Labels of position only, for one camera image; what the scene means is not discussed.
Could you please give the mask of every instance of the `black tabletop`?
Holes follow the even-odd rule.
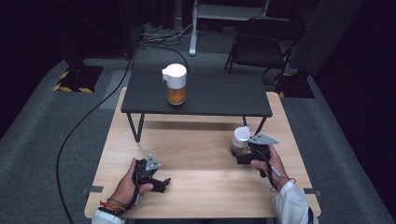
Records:
[[[167,101],[162,71],[133,71],[122,113],[272,117],[260,75],[188,73],[186,101]]]

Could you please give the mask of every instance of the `sleeve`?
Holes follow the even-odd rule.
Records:
[[[307,224],[309,221],[309,204],[304,194],[289,181],[273,199],[274,206],[281,223]],[[318,218],[313,215],[313,222]]]
[[[97,210],[92,218],[92,224],[125,224],[125,220]]]

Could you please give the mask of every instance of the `human hand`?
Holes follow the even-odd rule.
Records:
[[[131,202],[132,198],[134,197],[134,189],[136,188],[134,181],[132,180],[135,166],[136,159],[133,158],[127,173],[122,177],[111,197],[107,199],[108,202],[111,201],[112,203],[117,203],[122,207],[126,207],[126,205]],[[153,188],[154,186],[152,184],[144,184],[140,187],[139,193],[140,195],[144,195],[147,191],[150,191]],[[105,206],[105,208],[113,211],[117,210],[108,206]]]
[[[288,174],[286,174],[285,167],[283,166],[283,162],[280,159],[279,155],[277,154],[276,150],[274,149],[273,145],[268,145],[271,153],[271,160],[270,164],[273,165],[281,174],[282,177],[279,177],[272,172],[272,178],[276,182],[277,190],[281,190],[285,184],[289,182]],[[253,160],[250,162],[256,169],[264,170],[265,174],[268,176],[268,167],[265,161],[257,161]]]

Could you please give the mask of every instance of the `white cup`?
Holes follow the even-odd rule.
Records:
[[[172,63],[163,69],[163,80],[168,87],[168,101],[172,105],[181,105],[186,100],[187,69],[182,64]]]
[[[248,126],[236,128],[233,131],[232,148],[238,152],[243,152],[248,146],[250,138],[250,129]]]

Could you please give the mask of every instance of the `wooden tabletop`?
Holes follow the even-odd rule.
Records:
[[[128,170],[133,157],[141,160],[152,154],[162,165],[154,178],[172,180],[165,193],[149,192],[139,205],[125,213],[133,218],[216,218],[276,217],[267,178],[250,165],[238,165],[229,148],[233,130],[242,126],[238,117],[146,115],[142,141],[136,143],[127,116],[120,112],[120,99],[107,136],[85,216],[93,217],[100,201],[105,201]],[[290,177],[300,189],[312,189],[299,149],[280,99],[268,92],[274,115],[265,121],[262,133],[279,141],[275,148]],[[261,118],[247,118],[252,134]],[[305,195],[319,216],[314,194]]]

